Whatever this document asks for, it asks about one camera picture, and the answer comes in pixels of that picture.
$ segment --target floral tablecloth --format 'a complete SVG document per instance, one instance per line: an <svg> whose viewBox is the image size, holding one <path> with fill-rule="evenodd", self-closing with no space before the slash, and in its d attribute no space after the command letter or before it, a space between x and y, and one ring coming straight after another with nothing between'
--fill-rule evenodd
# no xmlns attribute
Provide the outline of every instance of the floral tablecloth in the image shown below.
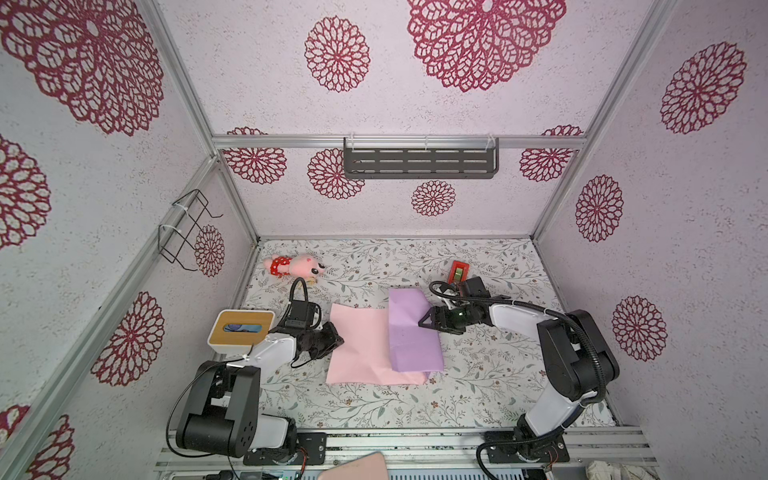
<svg viewBox="0 0 768 480"><path fill-rule="evenodd" d="M560 309L529 240L270 240L263 243L245 308L286 307L292 277L263 268L273 254L309 253L326 266L310 300L328 320L332 303L385 308L390 287L445 280L453 260L469 263L491 294ZM547 384L541 350L517 333L470 326L464 335L440 333L445 371L423 386L325 384L329 357L300 369L279 368L262 384L260 408L296 420L300 428L506 427L530 409ZM615 425L604 404L577 425Z"/></svg>

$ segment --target red polka dot dress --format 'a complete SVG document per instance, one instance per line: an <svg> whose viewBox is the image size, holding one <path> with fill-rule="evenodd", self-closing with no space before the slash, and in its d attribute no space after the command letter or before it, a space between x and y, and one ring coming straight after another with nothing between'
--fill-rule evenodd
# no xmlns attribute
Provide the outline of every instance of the red polka dot dress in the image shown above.
<svg viewBox="0 0 768 480"><path fill-rule="evenodd" d="M272 273L274 276L285 276L288 275L288 272L281 273L277 271L277 267L280 265L290 265L291 259L289 257L277 257L276 259L272 260L272 266L270 267L270 273Z"/></svg>

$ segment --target white arm segment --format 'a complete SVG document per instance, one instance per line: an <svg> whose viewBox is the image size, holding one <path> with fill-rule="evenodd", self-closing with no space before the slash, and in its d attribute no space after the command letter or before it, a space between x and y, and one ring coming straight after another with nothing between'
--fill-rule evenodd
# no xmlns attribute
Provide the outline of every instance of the white arm segment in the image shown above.
<svg viewBox="0 0 768 480"><path fill-rule="evenodd" d="M579 400L572 402L567 397L560 395L550 383L544 388L544 392L538 397L533 408L525 414L525 421L534 434L544 435L562 425L578 408L580 401L597 394L597 392L587 392Z"/></svg>
<svg viewBox="0 0 768 480"><path fill-rule="evenodd" d="M261 382L281 365L293 360L296 355L296 338L285 333L270 333L254 345L242 360L229 362L227 366L257 366L261 369ZM250 449L277 449L285 442L288 420L271 415L259 414L256 431Z"/></svg>
<svg viewBox="0 0 768 480"><path fill-rule="evenodd" d="M521 306L496 303L491 305L491 321L495 326L504 330L520 333L538 341L538 329L536 324L544 320L554 319ZM544 435L556 429L571 416L581 400L596 396L597 392L585 393L579 400L572 402L554 389L552 384L544 388L544 392L536 400L533 408L525 414L525 421L536 435Z"/></svg>
<svg viewBox="0 0 768 480"><path fill-rule="evenodd" d="M494 326L520 333L536 341L538 341L536 324L544 320L554 319L550 315L521 306L505 305L504 303L495 303L491 305L489 310L491 312L491 322Z"/></svg>
<svg viewBox="0 0 768 480"><path fill-rule="evenodd" d="M261 369L263 382L265 376L272 375L279 366L293 360L294 355L296 355L295 337L286 333L270 333L264 337L264 340L254 345L247 355L243 355L242 360L229 362L227 366L257 366Z"/></svg>

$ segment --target plush toy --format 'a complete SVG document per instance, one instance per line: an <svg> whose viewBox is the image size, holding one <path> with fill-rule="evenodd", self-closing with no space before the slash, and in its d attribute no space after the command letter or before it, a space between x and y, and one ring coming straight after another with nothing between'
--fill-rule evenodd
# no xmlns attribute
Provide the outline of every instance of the plush toy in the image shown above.
<svg viewBox="0 0 768 480"><path fill-rule="evenodd" d="M274 276L294 275L307 281L316 280L326 271L324 265L311 255L294 258L272 255L272 260L264 260L264 268L268 268Z"/></svg>

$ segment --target pink cloth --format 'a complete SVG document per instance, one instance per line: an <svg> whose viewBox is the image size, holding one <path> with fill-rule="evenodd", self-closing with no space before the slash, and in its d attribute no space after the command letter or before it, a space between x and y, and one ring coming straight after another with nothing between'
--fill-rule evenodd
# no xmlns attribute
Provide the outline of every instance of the pink cloth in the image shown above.
<svg viewBox="0 0 768 480"><path fill-rule="evenodd" d="M424 372L400 373L389 362L389 313L334 303L330 321L344 344L333 350L326 383L423 385Z"/></svg>

